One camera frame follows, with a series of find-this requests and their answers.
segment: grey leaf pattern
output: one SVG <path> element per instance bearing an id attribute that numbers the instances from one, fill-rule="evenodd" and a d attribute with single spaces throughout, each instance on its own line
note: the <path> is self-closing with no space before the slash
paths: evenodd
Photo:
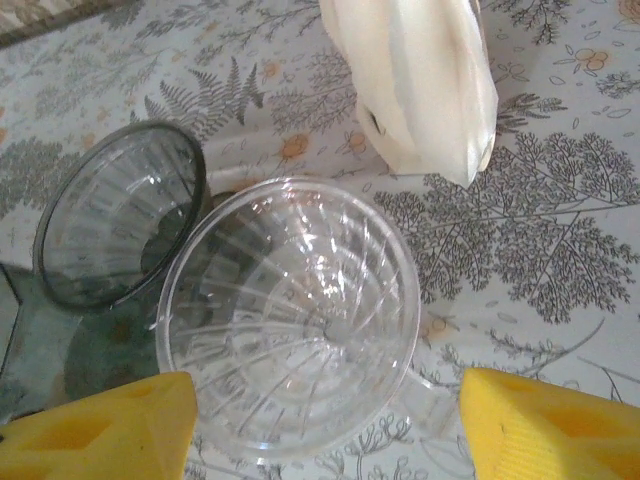
<path id="1" fill-rule="evenodd" d="M 310 91 L 285 87 L 269 98 L 278 133 L 308 128 L 325 132 L 349 117 L 356 103 L 351 71 L 336 50 L 312 56 L 307 65 Z"/>
<path id="2" fill-rule="evenodd" d="M 409 436 L 411 425 L 404 419 L 396 419 L 393 414 L 381 417 L 378 424 L 369 425 L 358 438 L 344 447 L 348 456 L 363 457 L 389 448 L 394 442 L 413 443 Z"/>
<path id="3" fill-rule="evenodd" d="M 23 55 L 19 55 L 19 57 L 24 58 L 25 55 L 27 58 L 33 55 L 32 60 L 27 60 L 29 64 L 29 69 L 22 76 L 22 78 L 28 78 L 31 76 L 42 76 L 43 68 L 47 68 L 51 65 L 56 65 L 61 62 L 65 58 L 73 57 L 77 53 L 77 49 L 80 46 L 93 46 L 97 45 L 102 40 L 101 32 L 93 32 L 80 36 L 79 38 L 75 38 L 73 40 L 66 39 L 60 42 L 53 49 L 42 49 L 44 51 L 40 51 L 40 49 L 36 49 L 32 52 L 24 52 Z"/>
<path id="4" fill-rule="evenodd" d="M 611 384 L 611 388 L 609 390 L 609 399 L 614 402 L 628 403 L 622 398 L 622 394 L 620 393 L 620 389 L 618 388 L 618 385 L 622 386 L 625 383 L 627 385 L 631 383 L 636 388 L 640 386 L 639 378 L 636 378 L 626 373 L 606 367 L 604 365 L 596 363 L 592 360 L 588 360 L 586 358 L 578 357 L 578 360 L 580 360 L 583 363 L 586 363 L 587 365 L 597 368 L 607 377 L 609 383 Z"/>
<path id="5" fill-rule="evenodd" d="M 579 342 L 567 348 L 556 345 L 550 339 L 539 342 L 537 345 L 532 345 L 529 342 L 521 343 L 511 335 L 500 335 L 495 329 L 490 329 L 485 332 L 485 335 L 491 340 L 494 353 L 505 354 L 509 362 L 467 361 L 462 358 L 460 352 L 453 344 L 447 343 L 437 354 L 440 359 L 438 365 L 443 368 L 434 372 L 430 369 L 417 366 L 416 370 L 422 377 L 434 385 L 445 387 L 456 395 L 460 392 L 460 383 L 467 368 L 493 368 L 503 372 L 544 380 L 543 371 L 546 367 L 572 354 L 588 343 L 600 331 L 603 324 L 604 319 Z M 450 371 L 451 380 L 443 381 L 441 379 L 441 371 L 444 372 L 446 370 Z"/>
<path id="6" fill-rule="evenodd" d="M 596 86 L 601 94 L 620 99 L 640 92 L 640 78 L 631 78 L 629 72 L 610 73 L 598 80 Z"/>
<path id="7" fill-rule="evenodd" d="M 9 85 L 11 82 L 13 82 L 13 79 L 14 75 L 7 73 L 4 68 L 0 67 L 0 88 L 4 88 Z"/>
<path id="8" fill-rule="evenodd" d="M 615 312 L 630 299 L 629 265 L 640 255 L 587 214 L 640 203 L 628 155 L 594 133 L 516 139 L 515 150 L 496 148 L 489 170 L 467 190 L 427 176 L 423 198 L 375 194 L 411 248 L 422 300 L 453 300 L 465 283 L 483 290 L 497 274 L 511 299 L 526 301 L 545 322 L 568 323 L 574 309 L 589 305 Z"/>
<path id="9" fill-rule="evenodd" d="M 20 204 L 43 209 L 78 158 L 36 137 L 9 145 L 0 154 L 0 219 Z"/>
<path id="10" fill-rule="evenodd" d="M 535 31 L 534 43 L 544 45 L 560 36 L 559 25 L 567 23 L 570 5 L 569 0 L 497 0 L 491 8 L 508 13 L 514 27 Z"/>
<path id="11" fill-rule="evenodd" d="M 330 451 L 317 456 L 315 458 L 315 464 L 320 468 L 328 470 L 331 473 L 331 478 L 347 480 L 344 474 L 344 456 L 340 450 Z"/>
<path id="12" fill-rule="evenodd" d="M 160 82 L 162 102 L 145 96 L 144 105 L 149 118 L 172 119 L 184 125 L 200 140 L 205 141 L 235 119 L 244 125 L 244 115 L 250 104 L 263 107 L 264 93 L 256 83 L 257 66 L 254 65 L 249 76 L 242 82 L 240 70 L 235 58 L 232 59 L 231 72 L 223 82 L 217 75 L 189 70 L 196 78 L 199 90 L 193 92 L 187 87 L 171 86 L 164 80 Z M 140 117 L 131 112 L 131 122 Z"/>
<path id="13" fill-rule="evenodd" d="M 161 37 L 171 30 L 185 30 L 187 28 L 203 25 L 211 18 L 213 11 L 226 6 L 227 0 L 201 0 L 195 5 L 178 5 L 163 20 L 153 20 L 140 30 L 136 38 Z"/>
<path id="14" fill-rule="evenodd" d="M 566 109 L 559 98 L 540 98 L 534 93 L 519 93 L 500 104 L 496 134 L 516 133 L 529 124 L 529 119 L 551 118 L 551 113 Z"/>
<path id="15" fill-rule="evenodd" d="M 262 4 L 262 0 L 245 0 L 238 7 L 236 7 L 236 12 L 240 14 L 249 13 L 251 9 L 261 4 Z"/>
<path id="16" fill-rule="evenodd" d="M 207 469 L 187 462 L 184 468 L 184 480 L 207 480 Z"/>
<path id="17" fill-rule="evenodd" d="M 203 47 L 195 57 L 196 64 L 199 67 L 206 67 L 222 53 L 224 45 L 211 44 L 207 47 Z"/>
<path id="18" fill-rule="evenodd" d="M 240 11 L 255 6 L 246 2 L 238 7 Z M 234 28 L 220 35 L 223 43 L 235 42 L 240 48 L 245 48 L 256 36 L 260 35 L 267 42 L 273 41 L 275 34 L 284 27 L 291 28 L 296 25 L 298 36 L 302 36 L 318 20 L 320 20 L 320 7 L 317 0 L 293 0 L 293 5 L 285 11 L 274 11 L 270 8 L 256 8 L 260 16 L 260 22 L 249 28 Z"/>
<path id="19" fill-rule="evenodd" d="M 132 24 L 144 7 L 144 1 L 133 0 L 107 10 L 100 17 L 100 22 L 109 26 L 109 30 L 118 30 Z"/>
<path id="20" fill-rule="evenodd" d="M 65 52 L 63 49 L 59 54 L 59 62 Z M 50 83 L 35 95 L 36 119 L 69 113 L 88 97 L 101 97 L 116 86 L 126 94 L 133 93 L 155 72 L 161 53 L 162 50 L 147 53 L 144 44 L 134 42 L 104 56 L 97 53 L 71 55 L 61 83 Z M 136 73 L 129 74 L 132 66 L 137 66 Z"/>
<path id="21" fill-rule="evenodd" d="M 282 465 L 258 465 L 258 473 L 263 480 L 282 480 Z"/>

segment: fern leaf print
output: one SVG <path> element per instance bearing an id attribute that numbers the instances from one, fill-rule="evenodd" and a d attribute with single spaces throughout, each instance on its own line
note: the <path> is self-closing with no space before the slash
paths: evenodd
<path id="1" fill-rule="evenodd" d="M 197 91 L 162 80 L 159 86 L 161 101 L 153 100 L 148 95 L 144 98 L 148 118 L 178 122 L 204 142 L 231 121 L 244 125 L 245 112 L 251 105 L 264 107 L 264 92 L 257 85 L 255 64 L 244 82 L 235 58 L 231 59 L 231 70 L 226 80 L 211 72 L 188 71 L 196 80 Z M 131 121 L 139 118 L 136 112 L 131 112 Z"/>
<path id="2" fill-rule="evenodd" d="M 566 110 L 559 98 L 540 98 L 533 93 L 519 93 L 503 101 L 498 109 L 496 134 L 517 133 L 529 119 L 545 120 L 551 114 Z"/>

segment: orange flower print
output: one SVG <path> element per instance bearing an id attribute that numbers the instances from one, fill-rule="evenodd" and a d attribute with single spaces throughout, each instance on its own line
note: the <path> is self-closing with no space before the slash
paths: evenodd
<path id="1" fill-rule="evenodd" d="M 280 149 L 280 156 L 283 160 L 293 160 L 304 155 L 309 147 L 309 137 L 304 133 L 298 133 L 284 141 Z"/>
<path id="2" fill-rule="evenodd" d="M 186 57 L 187 54 L 185 53 L 184 50 L 177 50 L 175 55 L 173 57 L 171 57 L 171 63 L 176 63 L 177 61 L 179 61 L 180 59 Z"/>
<path id="3" fill-rule="evenodd" d="M 618 10 L 623 17 L 640 23 L 640 0 L 620 0 Z"/>
<path id="4" fill-rule="evenodd" d="M 564 58 L 554 62 L 554 65 L 568 65 L 573 64 L 573 73 L 578 73 L 582 70 L 587 75 L 597 77 L 595 73 L 598 70 L 602 70 L 610 60 L 607 52 L 594 50 L 592 48 L 581 48 L 574 52 L 573 49 L 567 45 L 567 52 L 571 55 L 571 58 Z"/>
<path id="5" fill-rule="evenodd" d="M 204 40 L 204 38 L 211 32 L 213 32 L 216 28 L 218 28 L 218 25 L 220 25 L 220 22 L 211 22 L 209 25 L 207 25 L 204 28 L 204 32 L 202 32 L 200 35 L 198 35 L 195 40 L 193 41 L 193 43 L 201 43 L 202 40 Z"/>
<path id="6" fill-rule="evenodd" d="M 280 73 L 281 63 L 279 61 L 268 61 L 262 66 L 262 84 L 272 79 Z"/>
<path id="7" fill-rule="evenodd" d="M 93 132 L 87 133 L 86 135 L 82 136 L 82 146 L 87 150 L 93 147 L 93 144 L 95 142 L 96 142 L 96 134 Z"/>
<path id="8" fill-rule="evenodd" d="M 338 147 L 336 153 L 346 155 L 348 153 L 360 154 L 367 150 L 367 138 L 362 132 L 344 132 L 345 142 Z"/>
<path id="9" fill-rule="evenodd" d="M 583 48 L 576 52 L 576 60 L 583 65 L 583 68 L 592 72 L 602 70 L 608 58 L 609 54 L 606 52 L 595 52 L 590 48 Z"/>
<path id="10" fill-rule="evenodd" d="M 103 122 L 107 117 L 111 116 L 111 111 L 107 110 L 104 107 L 99 107 L 98 108 L 98 115 L 96 116 L 96 120 L 98 120 L 99 122 Z"/>

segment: yellow plastic piece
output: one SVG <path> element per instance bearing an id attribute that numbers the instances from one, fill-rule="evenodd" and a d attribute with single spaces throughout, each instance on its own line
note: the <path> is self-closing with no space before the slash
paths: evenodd
<path id="1" fill-rule="evenodd" d="M 0 480 L 182 480 L 197 415 L 165 373 L 0 427 Z"/>
<path id="2" fill-rule="evenodd" d="M 640 479 L 640 409 L 485 368 L 460 414 L 478 480 Z"/>

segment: floral tablecloth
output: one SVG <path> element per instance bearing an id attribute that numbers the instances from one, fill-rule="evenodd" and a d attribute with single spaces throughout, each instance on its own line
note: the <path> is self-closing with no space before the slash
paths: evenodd
<path id="1" fill-rule="evenodd" d="M 41 211 L 86 149 L 172 118 L 202 142 L 214 191 L 329 176 L 398 223 L 433 360 L 416 369 L 434 383 L 455 393 L 465 367 L 488 365 L 640 405 L 640 2 L 482 7 L 499 139 L 468 190 L 390 174 L 313 0 L 139 1 L 0 51 L 0 260 L 30 266 Z M 227 459 L 196 436 L 186 474 L 427 477 L 474 477 L 462 430 L 435 441 L 391 412 L 286 465 Z"/>

